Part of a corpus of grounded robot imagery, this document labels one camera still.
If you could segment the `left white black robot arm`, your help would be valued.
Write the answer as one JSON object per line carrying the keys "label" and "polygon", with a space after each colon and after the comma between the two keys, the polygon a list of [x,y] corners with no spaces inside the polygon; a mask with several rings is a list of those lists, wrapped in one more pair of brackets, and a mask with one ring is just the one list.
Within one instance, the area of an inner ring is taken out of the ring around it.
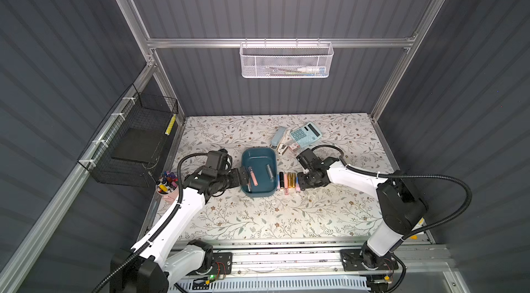
{"label": "left white black robot arm", "polygon": [[175,254],[173,246],[191,220],[214,196],[249,182],[244,168],[233,165],[227,150],[204,154],[206,163],[192,174],[182,176],[176,169],[177,199],[161,219],[130,250],[117,253],[110,273],[94,288],[100,292],[168,292],[192,272],[207,275],[214,266],[213,247],[198,239]]}

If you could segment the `teal plastic storage box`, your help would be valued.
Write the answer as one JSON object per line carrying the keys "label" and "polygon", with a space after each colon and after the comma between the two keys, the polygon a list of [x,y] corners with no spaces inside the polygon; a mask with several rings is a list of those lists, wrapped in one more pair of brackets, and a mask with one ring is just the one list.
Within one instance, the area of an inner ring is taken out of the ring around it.
{"label": "teal plastic storage box", "polygon": [[[249,148],[243,152],[241,160],[242,166],[244,166],[247,170],[248,167],[252,167],[258,180],[258,186],[254,186],[250,177],[251,193],[248,193],[247,189],[242,189],[242,191],[251,198],[272,196],[276,192],[278,184],[277,159],[275,151],[271,148]],[[274,181],[271,181],[269,178],[268,172],[266,170],[267,164],[272,167],[273,174],[275,175]]]}

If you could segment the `silver clear lipstick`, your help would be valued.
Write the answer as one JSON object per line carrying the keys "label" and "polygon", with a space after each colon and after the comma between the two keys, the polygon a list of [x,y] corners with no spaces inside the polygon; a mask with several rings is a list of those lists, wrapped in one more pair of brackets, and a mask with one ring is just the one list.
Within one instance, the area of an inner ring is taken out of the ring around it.
{"label": "silver clear lipstick", "polygon": [[267,170],[267,172],[268,172],[268,175],[269,175],[270,180],[271,180],[271,181],[274,181],[274,179],[275,179],[275,175],[273,174],[272,167],[271,167],[269,164],[266,165],[266,170]]}

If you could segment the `pink lip gloss tube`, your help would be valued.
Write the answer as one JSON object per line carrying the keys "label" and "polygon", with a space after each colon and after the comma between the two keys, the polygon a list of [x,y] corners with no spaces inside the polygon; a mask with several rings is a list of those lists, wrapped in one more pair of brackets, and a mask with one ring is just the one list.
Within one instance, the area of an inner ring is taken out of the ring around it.
{"label": "pink lip gloss tube", "polygon": [[248,167],[248,172],[250,174],[251,181],[252,181],[253,185],[254,186],[258,186],[258,180],[256,178],[256,175],[255,175],[254,170],[252,169],[252,167]]}

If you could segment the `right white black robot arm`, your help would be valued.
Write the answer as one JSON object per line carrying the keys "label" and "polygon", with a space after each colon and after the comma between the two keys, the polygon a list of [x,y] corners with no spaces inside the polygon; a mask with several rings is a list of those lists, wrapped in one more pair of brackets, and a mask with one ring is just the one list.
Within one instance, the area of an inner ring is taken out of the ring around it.
{"label": "right white black robot arm", "polygon": [[378,202],[382,222],[359,252],[359,258],[368,270],[378,269],[389,259],[427,213],[426,201],[399,172],[369,172],[346,164],[341,156],[321,159],[312,149],[299,153],[297,160],[304,169],[298,174],[302,190],[323,188],[329,184],[343,185]]}

